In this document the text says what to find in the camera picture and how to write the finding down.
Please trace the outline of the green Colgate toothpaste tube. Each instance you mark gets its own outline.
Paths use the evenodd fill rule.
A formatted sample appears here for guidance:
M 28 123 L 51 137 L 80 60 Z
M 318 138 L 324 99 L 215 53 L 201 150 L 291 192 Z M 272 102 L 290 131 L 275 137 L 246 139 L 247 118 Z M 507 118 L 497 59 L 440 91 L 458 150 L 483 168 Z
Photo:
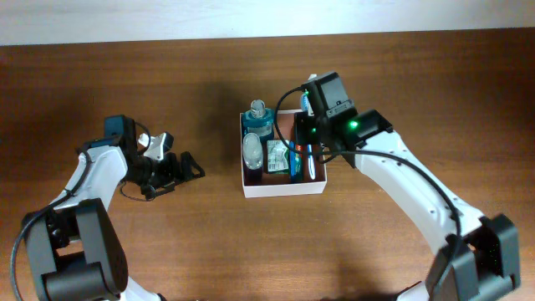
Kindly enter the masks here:
M 298 183 L 303 180 L 303 156 L 300 153 L 298 154 L 298 175 L 297 175 L 297 181 L 295 183 Z

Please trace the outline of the blue and white toothbrush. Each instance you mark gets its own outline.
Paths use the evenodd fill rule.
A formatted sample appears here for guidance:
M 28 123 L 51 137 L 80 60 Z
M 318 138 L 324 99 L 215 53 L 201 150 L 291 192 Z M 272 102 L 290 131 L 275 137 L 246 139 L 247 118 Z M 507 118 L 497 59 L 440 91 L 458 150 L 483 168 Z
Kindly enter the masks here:
M 313 110 L 310 106 L 310 103 L 308 101 L 308 94 L 303 93 L 300 98 L 301 102 L 301 109 L 302 111 L 306 111 L 309 117 L 313 116 Z M 308 152 L 308 174 L 311 180 L 316 179 L 316 169 L 315 169 L 315 163 L 314 158 L 311 155 L 313 152 L 313 147 L 310 144 L 307 144 L 307 152 Z

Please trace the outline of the green and white soap packet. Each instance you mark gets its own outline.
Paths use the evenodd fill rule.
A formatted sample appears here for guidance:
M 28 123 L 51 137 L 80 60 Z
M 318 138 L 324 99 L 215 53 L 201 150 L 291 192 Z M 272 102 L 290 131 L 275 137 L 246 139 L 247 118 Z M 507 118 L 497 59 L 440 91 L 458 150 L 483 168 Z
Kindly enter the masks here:
M 267 172 L 269 174 L 288 174 L 288 148 L 281 140 L 267 141 Z

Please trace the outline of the blue disposable razor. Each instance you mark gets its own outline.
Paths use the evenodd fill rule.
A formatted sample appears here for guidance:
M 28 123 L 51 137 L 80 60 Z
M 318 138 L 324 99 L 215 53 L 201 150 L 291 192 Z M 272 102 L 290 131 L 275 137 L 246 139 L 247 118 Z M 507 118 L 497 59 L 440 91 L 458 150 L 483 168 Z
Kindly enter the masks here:
M 295 144 L 290 141 L 290 151 L 288 155 L 289 160 L 289 175 L 290 175 L 290 181 L 292 183 L 295 183 L 297 181 L 297 175 L 298 175 L 298 154 L 293 151 L 293 148 Z

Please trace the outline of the blue Listerine mouthwash bottle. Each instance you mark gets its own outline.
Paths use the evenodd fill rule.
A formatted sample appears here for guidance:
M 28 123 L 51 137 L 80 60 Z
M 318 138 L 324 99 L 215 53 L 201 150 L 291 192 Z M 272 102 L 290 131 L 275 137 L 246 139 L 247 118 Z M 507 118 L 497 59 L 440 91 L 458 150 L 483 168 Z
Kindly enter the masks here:
M 242 114 L 242 134 L 255 133 L 261 142 L 272 140 L 274 111 L 266 107 L 261 99 L 255 99 L 250 105 L 250 110 Z

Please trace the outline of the clear pump soap bottle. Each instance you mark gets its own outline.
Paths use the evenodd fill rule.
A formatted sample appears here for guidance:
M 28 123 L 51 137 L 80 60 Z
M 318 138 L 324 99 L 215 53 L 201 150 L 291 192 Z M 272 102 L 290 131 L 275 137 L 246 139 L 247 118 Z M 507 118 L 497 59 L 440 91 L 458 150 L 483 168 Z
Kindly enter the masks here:
M 248 133 L 243 137 L 242 158 L 247 181 L 250 183 L 260 182 L 263 174 L 263 149 L 256 133 Z

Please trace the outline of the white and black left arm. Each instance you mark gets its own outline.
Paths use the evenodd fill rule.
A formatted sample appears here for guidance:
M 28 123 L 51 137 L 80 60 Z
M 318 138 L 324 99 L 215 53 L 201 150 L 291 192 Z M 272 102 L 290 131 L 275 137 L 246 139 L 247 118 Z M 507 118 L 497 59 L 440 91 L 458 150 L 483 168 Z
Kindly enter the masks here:
M 108 209 L 127 183 L 140 188 L 140 202 L 151 202 L 206 173 L 190 152 L 171 152 L 170 133 L 138 135 L 140 126 L 126 115 L 105 118 L 103 137 L 78 148 L 78 165 L 59 195 L 24 217 L 9 263 L 15 299 L 22 297 L 16 264 L 24 247 L 40 300 L 164 300 L 129 275 Z

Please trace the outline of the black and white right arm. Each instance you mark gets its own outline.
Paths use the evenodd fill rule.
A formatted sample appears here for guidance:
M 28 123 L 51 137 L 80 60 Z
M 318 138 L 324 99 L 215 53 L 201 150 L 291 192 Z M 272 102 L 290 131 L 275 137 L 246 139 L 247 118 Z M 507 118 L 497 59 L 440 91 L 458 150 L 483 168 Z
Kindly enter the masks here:
M 518 230 L 507 216 L 486 217 L 445 186 L 383 115 L 357 111 L 334 71 L 299 89 L 313 112 L 308 138 L 379 185 L 435 256 L 426 278 L 396 299 L 498 300 L 520 287 Z

